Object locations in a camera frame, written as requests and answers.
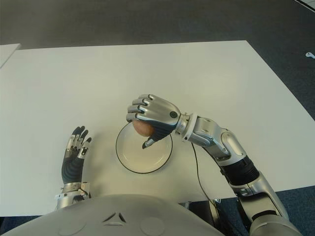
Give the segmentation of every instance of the brown egg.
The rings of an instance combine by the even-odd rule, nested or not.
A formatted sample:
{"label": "brown egg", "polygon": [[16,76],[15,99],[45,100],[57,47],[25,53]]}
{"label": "brown egg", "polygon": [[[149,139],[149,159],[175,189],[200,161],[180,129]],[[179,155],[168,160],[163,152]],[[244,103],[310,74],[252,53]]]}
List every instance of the brown egg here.
{"label": "brown egg", "polygon": [[137,133],[144,137],[149,137],[154,133],[153,127],[144,121],[134,120],[132,124]]}

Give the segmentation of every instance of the black cable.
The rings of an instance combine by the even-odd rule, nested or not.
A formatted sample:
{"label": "black cable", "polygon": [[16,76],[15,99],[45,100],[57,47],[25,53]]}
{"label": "black cable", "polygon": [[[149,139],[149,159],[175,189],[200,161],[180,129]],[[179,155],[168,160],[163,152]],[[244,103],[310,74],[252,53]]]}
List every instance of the black cable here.
{"label": "black cable", "polygon": [[87,193],[87,191],[84,191],[82,188],[79,188],[82,192],[85,193],[86,196],[88,196],[89,194]]}
{"label": "black cable", "polygon": [[228,217],[226,216],[226,213],[225,213],[222,209],[217,208],[217,206],[211,201],[211,199],[208,197],[208,195],[206,194],[205,190],[203,189],[203,187],[202,187],[202,185],[201,185],[201,182],[200,182],[200,177],[199,177],[199,167],[198,167],[198,159],[197,159],[196,150],[195,150],[195,147],[194,147],[193,143],[191,143],[191,146],[192,146],[192,149],[193,149],[193,153],[195,154],[196,167],[197,167],[197,177],[198,177],[198,182],[199,182],[199,185],[200,185],[200,188],[201,188],[203,194],[206,196],[206,198],[208,199],[208,201],[216,208],[216,210],[219,210],[219,211],[224,215],[224,217],[226,218],[226,220],[227,220],[227,222],[229,223],[229,225],[230,225],[232,228],[234,228],[241,236],[244,236],[244,235],[241,233],[241,231],[229,221]]}

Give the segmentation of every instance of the robotic hand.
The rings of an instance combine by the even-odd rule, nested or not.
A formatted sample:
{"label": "robotic hand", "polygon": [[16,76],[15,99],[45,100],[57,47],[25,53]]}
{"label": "robotic hand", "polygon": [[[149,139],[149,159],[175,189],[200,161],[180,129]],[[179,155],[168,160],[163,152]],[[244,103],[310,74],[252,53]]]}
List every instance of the robotic hand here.
{"label": "robotic hand", "polygon": [[209,118],[182,114],[175,105],[152,94],[134,100],[128,107],[126,119],[144,121],[154,128],[143,148],[174,130],[182,135],[183,141],[203,147],[238,197],[238,209],[250,235],[270,232],[300,235],[289,222],[282,202],[231,131]]}
{"label": "robotic hand", "polygon": [[84,159],[87,157],[92,138],[84,139],[88,134],[84,126],[77,127],[71,134],[66,146],[62,165],[64,186],[62,193],[57,195],[57,209],[91,197],[89,184],[82,181]]}

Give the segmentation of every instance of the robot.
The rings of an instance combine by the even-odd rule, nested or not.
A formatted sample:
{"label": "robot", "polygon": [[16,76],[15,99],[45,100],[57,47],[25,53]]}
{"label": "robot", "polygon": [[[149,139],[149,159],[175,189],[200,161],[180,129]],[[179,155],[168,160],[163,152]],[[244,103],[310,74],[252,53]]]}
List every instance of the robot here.
{"label": "robot", "polygon": [[[235,135],[215,121],[187,115],[155,95],[141,95],[128,107],[128,122],[144,121],[154,128],[143,144],[149,148],[175,131],[182,140],[209,154],[238,197],[239,212],[251,236],[300,236],[289,221],[280,199],[256,169]],[[91,198],[82,183],[82,169],[89,152],[88,131],[77,127],[66,146],[56,211],[32,220],[6,236],[186,236],[223,235],[179,204],[144,195],[108,195]]]}

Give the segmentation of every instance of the table surface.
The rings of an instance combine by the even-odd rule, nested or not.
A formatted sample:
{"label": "table surface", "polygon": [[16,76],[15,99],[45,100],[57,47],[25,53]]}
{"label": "table surface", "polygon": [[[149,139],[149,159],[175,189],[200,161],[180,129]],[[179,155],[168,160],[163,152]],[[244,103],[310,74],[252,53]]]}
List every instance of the table surface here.
{"label": "table surface", "polygon": [[0,45],[0,68],[9,60],[10,56],[17,50],[20,44]]}
{"label": "table surface", "polygon": [[[144,93],[232,130],[276,191],[315,184],[315,122],[246,41],[18,50],[0,73],[1,215],[55,208],[64,147],[78,125],[94,139],[83,174],[93,196],[204,200],[180,137],[156,172],[132,173],[117,159],[126,108]],[[196,152],[209,197],[234,196],[212,159]]]}

